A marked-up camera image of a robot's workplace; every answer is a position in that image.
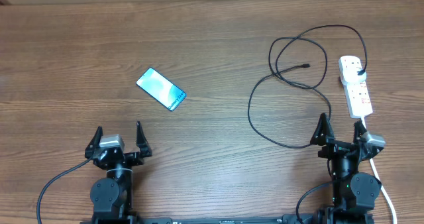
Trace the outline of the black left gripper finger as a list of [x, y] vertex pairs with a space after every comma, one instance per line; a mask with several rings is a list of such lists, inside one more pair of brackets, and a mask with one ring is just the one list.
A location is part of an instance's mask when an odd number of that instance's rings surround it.
[[143, 133], [140, 121], [136, 122], [136, 145], [142, 157], [151, 157], [152, 149]]
[[101, 137], [103, 136], [103, 128], [101, 126], [98, 126], [93, 138], [85, 148], [85, 158], [90, 158], [94, 155], [94, 152], [97, 148], [99, 148], [99, 143], [101, 140]]

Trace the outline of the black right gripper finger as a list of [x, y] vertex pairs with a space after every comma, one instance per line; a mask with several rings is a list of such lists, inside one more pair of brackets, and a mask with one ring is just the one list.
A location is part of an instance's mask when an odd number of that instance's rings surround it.
[[319, 117], [317, 127], [311, 137], [310, 144], [324, 146], [334, 143], [335, 135], [330, 124], [330, 119], [326, 113], [322, 113]]
[[367, 132], [367, 129], [363, 125], [363, 122], [361, 120], [354, 123], [354, 136], [353, 136], [353, 143], [358, 142], [362, 135]]

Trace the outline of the blue Galaxy smartphone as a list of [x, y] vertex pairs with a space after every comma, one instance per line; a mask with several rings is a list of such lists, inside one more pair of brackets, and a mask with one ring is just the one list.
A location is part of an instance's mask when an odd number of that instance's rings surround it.
[[147, 69], [136, 84], [169, 111], [174, 111], [187, 96], [186, 92], [154, 68]]

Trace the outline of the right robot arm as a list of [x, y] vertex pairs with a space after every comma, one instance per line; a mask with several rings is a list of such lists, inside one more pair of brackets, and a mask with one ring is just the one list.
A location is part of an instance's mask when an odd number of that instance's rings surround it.
[[368, 212], [375, 207], [382, 183], [371, 174], [359, 172], [358, 167], [385, 148], [383, 136], [368, 131], [357, 121], [351, 142], [337, 140], [330, 119], [322, 113], [310, 143], [321, 147], [318, 157], [329, 163], [333, 189], [333, 204], [318, 209], [312, 222], [373, 223]]

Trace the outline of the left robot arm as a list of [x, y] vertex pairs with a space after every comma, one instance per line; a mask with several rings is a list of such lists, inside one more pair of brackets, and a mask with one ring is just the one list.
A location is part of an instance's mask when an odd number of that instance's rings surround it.
[[92, 223], [142, 223], [132, 207], [132, 168], [143, 165], [144, 159], [152, 156], [152, 149], [139, 121], [136, 123], [136, 146], [138, 151], [125, 152], [121, 135], [104, 135], [103, 129], [98, 127], [85, 148], [85, 157], [106, 171], [106, 177], [91, 187]]

